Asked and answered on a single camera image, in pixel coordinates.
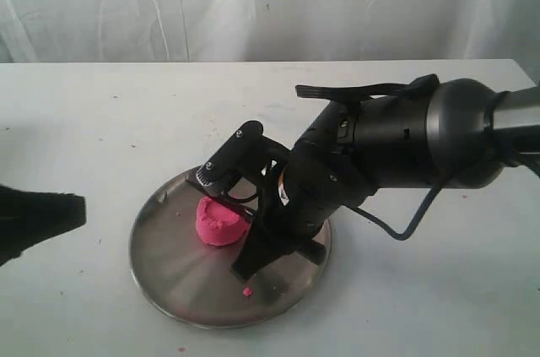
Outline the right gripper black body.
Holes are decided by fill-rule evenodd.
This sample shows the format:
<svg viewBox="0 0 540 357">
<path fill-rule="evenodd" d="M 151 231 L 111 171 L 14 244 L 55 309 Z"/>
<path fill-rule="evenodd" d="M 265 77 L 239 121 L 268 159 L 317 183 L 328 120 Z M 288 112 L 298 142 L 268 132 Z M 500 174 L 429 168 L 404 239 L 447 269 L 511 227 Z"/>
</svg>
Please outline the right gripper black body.
<svg viewBox="0 0 540 357">
<path fill-rule="evenodd" d="M 261 190 L 252 240 L 261 247 L 298 247 L 319 233 L 342 205 L 358 206 L 377 185 L 354 162 L 351 145 L 338 138 L 302 137 L 288 150 L 263 137 L 252 158 L 276 168 Z"/>
</svg>

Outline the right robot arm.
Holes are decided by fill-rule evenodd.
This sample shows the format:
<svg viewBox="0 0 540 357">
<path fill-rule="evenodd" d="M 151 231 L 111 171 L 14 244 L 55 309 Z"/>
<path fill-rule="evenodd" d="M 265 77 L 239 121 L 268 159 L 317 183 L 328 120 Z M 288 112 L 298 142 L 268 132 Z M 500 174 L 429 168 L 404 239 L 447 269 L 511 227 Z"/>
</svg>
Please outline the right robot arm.
<svg viewBox="0 0 540 357">
<path fill-rule="evenodd" d="M 254 224 L 232 265 L 245 281 L 293 252 L 321 263 L 327 251 L 314 238 L 325 221 L 341 207 L 360 213 L 380 189 L 427 189 L 408 226 L 390 231 L 405 241 L 441 190 L 485 187 L 505 167 L 539 170 L 538 87 L 496 92 L 429 74 L 295 91 L 327 105 L 259 186 Z"/>
</svg>

